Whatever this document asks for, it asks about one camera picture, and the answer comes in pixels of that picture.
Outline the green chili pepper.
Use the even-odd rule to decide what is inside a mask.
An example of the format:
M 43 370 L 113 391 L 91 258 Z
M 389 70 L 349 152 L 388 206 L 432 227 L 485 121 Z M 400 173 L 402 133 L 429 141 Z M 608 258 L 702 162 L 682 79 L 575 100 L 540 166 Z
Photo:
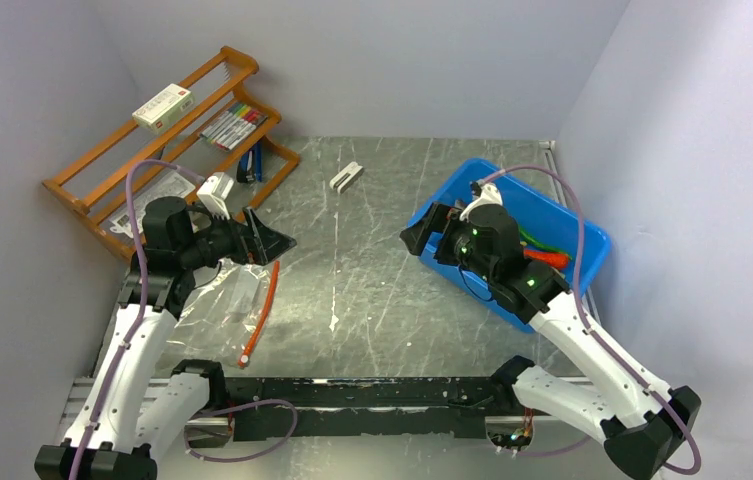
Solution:
M 570 254 L 566 250 L 563 250 L 559 247 L 556 247 L 549 243 L 545 243 L 538 240 L 535 236 L 533 236 L 529 231 L 527 231 L 522 226 L 519 227 L 519 233 L 521 237 L 521 242 L 525 243 L 527 246 L 530 246 L 532 249 L 563 255 L 566 258 L 571 259 Z

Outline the white staple box on top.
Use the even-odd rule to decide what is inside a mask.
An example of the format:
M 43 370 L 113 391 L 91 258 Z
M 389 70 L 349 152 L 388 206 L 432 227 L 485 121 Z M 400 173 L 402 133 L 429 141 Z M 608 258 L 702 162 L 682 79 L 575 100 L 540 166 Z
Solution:
M 178 84 L 169 84 L 132 113 L 135 123 L 154 135 L 160 135 L 190 111 L 193 92 Z

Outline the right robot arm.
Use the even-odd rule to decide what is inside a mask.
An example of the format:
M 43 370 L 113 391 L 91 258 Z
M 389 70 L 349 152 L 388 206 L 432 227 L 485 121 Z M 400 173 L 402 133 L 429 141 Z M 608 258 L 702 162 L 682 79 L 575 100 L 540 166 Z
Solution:
M 530 326 L 582 371 L 586 389 L 524 360 L 491 391 L 502 413 L 540 410 L 600 443 L 632 479 L 651 479 L 686 441 L 702 405 L 688 386 L 671 387 L 634 360 L 590 315 L 566 279 L 524 253 L 519 226 L 501 205 L 468 213 L 442 203 L 402 230 L 409 253 L 423 254 L 439 234 L 433 258 L 482 278 L 491 299 Z

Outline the red chili pepper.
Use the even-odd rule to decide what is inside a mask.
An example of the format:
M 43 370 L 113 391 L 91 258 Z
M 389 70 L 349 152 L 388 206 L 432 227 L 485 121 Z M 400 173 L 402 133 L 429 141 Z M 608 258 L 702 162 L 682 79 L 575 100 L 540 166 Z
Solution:
M 564 270 L 571 263 L 571 257 L 563 252 L 524 248 L 523 253 L 525 257 L 543 262 L 557 270 Z

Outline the white plastic clip block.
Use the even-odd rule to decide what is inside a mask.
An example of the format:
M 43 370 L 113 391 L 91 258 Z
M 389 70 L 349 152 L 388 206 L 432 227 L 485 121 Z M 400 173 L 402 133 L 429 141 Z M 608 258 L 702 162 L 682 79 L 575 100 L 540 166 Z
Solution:
M 363 170 L 362 165 L 356 161 L 351 161 L 330 180 L 329 187 L 342 194 L 357 180 Z

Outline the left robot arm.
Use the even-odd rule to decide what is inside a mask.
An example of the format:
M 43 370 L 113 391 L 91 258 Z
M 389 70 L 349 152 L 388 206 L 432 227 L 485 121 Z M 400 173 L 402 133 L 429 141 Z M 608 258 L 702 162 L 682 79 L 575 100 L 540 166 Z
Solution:
M 238 222 L 167 196 L 147 204 L 144 244 L 117 296 L 116 320 L 102 367 L 81 411 L 57 445 L 34 461 L 41 479 L 154 479 L 158 461 L 197 414 L 225 409 L 229 388 L 220 363 L 183 360 L 165 391 L 142 405 L 155 364 L 196 288 L 195 272 L 223 259 L 266 266 L 296 240 L 243 210 Z

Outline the blue plastic bin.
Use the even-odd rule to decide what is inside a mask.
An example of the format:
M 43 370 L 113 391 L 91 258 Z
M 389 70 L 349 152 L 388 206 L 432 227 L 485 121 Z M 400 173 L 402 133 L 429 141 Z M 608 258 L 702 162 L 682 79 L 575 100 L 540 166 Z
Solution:
M 417 222 L 428 207 L 434 203 L 453 204 L 459 200 L 465 204 L 471 201 L 471 183 L 500 170 L 494 163 L 471 158 L 459 166 L 451 176 L 415 211 L 407 222 L 408 226 Z M 538 240 L 566 250 L 570 256 L 577 251 L 577 213 L 555 200 L 550 199 L 540 190 L 508 174 L 495 180 L 505 208 L 515 218 L 519 226 L 524 227 Z M 532 328 L 523 324 L 516 316 L 508 313 L 490 299 L 490 292 L 480 277 L 470 272 L 461 273 L 455 266 L 439 265 L 433 258 L 438 234 L 430 237 L 420 256 L 420 261 L 438 275 L 453 283 L 459 290 L 501 317 L 521 332 L 530 333 Z M 612 247 L 608 234 L 599 226 L 587 221 L 585 223 L 584 252 L 580 271 L 580 289 L 587 293 L 592 280 L 601 270 Z

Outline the blue black stapler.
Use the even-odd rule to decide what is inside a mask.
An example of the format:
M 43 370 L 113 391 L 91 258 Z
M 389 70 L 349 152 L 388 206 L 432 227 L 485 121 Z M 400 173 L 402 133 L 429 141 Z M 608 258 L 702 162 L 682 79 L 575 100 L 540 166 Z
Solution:
M 239 160 L 236 169 L 236 181 L 241 184 L 262 182 L 262 147 L 254 144 Z

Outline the pack of colour markers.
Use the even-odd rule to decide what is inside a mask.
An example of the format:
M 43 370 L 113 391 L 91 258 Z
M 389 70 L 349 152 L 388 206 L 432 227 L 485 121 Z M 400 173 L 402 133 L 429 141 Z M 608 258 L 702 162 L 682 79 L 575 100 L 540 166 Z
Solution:
M 243 102 L 237 102 L 214 118 L 201 133 L 200 138 L 220 150 L 232 151 L 246 140 L 267 115 L 257 108 Z

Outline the clear zip top bag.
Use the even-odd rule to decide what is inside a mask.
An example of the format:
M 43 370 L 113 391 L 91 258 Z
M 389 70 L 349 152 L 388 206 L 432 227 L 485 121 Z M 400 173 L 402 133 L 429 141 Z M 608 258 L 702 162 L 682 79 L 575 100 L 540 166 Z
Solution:
M 280 263 L 267 267 L 223 262 L 201 286 L 168 340 L 171 354 L 249 366 L 274 304 Z

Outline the wooden shelf rack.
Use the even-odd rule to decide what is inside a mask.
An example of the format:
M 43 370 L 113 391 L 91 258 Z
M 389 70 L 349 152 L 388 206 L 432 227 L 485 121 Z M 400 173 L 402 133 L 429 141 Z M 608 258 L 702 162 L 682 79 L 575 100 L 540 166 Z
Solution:
M 160 154 L 160 159 L 164 162 L 172 163 L 176 161 L 178 157 L 200 140 L 201 131 L 209 126 L 212 121 L 208 119 L 181 140 L 177 138 L 188 127 L 208 113 L 212 107 L 220 105 L 221 107 L 215 112 L 216 115 L 220 115 L 235 103 L 243 102 L 266 116 L 266 120 L 254 132 L 250 133 L 246 140 L 235 147 L 232 152 L 226 154 L 224 159 L 212 168 L 214 172 L 233 167 L 241 156 L 256 144 L 260 145 L 264 151 L 283 160 L 280 170 L 249 200 L 248 205 L 250 207 L 261 206 L 299 166 L 300 155 L 269 136 L 271 130 L 281 122 L 281 114 L 275 108 L 257 100 L 244 86 L 246 79 L 259 71 L 259 64 L 253 57 L 230 46 L 223 46 L 215 56 L 194 70 L 179 84 L 185 88 L 191 88 L 219 66 L 225 67 L 227 77 L 216 90 L 209 94 L 206 99 L 193 106 L 173 126 L 156 136 L 136 154 L 124 161 L 115 172 L 93 187 L 83 197 L 79 198 L 73 195 L 65 188 L 65 185 L 94 161 L 113 149 L 125 137 L 137 130 L 139 126 L 134 120 L 127 121 L 57 175 L 42 181 L 46 190 L 64 205 L 84 228 L 116 258 L 128 262 L 134 254 L 135 248 L 119 240 L 115 234 L 107 232 L 103 223 L 119 208 L 126 205 L 126 194 L 120 193 L 95 213 L 91 211 L 92 207 L 102 201 L 115 188 L 125 184 L 129 169 L 134 164 L 152 158 L 156 154 Z

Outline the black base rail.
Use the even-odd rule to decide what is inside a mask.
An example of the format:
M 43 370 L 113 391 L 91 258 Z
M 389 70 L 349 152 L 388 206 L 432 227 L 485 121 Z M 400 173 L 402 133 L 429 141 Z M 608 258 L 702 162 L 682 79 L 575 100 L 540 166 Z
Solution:
M 235 442 L 292 437 L 449 434 L 523 443 L 531 415 L 487 376 L 296 378 L 233 377 L 215 415 L 192 433 Z

